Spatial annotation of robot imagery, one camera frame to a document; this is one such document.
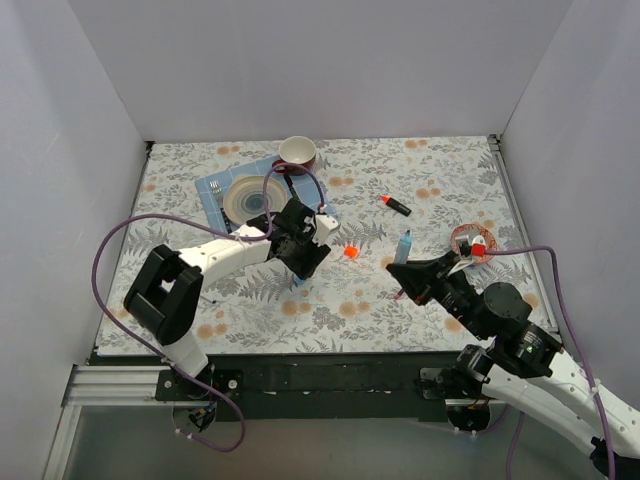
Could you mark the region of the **light blue highlighter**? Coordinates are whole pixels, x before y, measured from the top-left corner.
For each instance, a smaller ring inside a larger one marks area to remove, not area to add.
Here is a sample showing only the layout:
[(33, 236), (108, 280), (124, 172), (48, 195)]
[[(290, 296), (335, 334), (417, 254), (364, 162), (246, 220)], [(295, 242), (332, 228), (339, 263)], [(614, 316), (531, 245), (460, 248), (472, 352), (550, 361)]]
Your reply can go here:
[(406, 230), (399, 239), (396, 247), (394, 263), (405, 264), (408, 260), (410, 250), (412, 247), (412, 238), (409, 230)]

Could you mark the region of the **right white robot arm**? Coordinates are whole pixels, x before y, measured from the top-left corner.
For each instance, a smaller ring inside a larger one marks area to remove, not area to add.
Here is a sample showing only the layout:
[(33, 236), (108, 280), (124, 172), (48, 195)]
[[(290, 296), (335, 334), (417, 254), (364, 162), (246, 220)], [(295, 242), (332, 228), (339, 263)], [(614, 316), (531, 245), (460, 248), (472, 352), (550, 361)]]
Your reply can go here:
[(454, 389), (502, 400), (554, 429), (585, 452), (608, 479), (639, 476), (639, 412), (597, 382), (561, 341), (532, 323), (531, 306), (511, 284), (478, 291), (454, 251), (392, 263), (387, 271), (417, 305), (437, 302), (478, 340), (451, 368)]

